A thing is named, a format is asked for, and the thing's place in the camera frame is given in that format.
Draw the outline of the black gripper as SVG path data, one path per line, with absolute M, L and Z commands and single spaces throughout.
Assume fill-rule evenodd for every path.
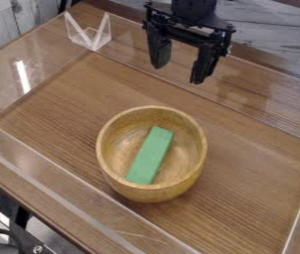
M 221 55 L 228 54 L 232 35 L 236 27 L 216 14 L 218 0 L 170 0 L 169 3 L 149 0 L 145 4 L 146 22 L 166 27 L 208 28 L 213 32 L 209 39 L 220 41 Z M 147 25 L 147 45 L 150 62 L 162 68 L 171 58 L 171 39 L 154 24 Z M 220 47 L 204 44 L 200 46 L 198 57 L 193 64 L 190 83 L 201 84 L 213 74 L 220 60 Z

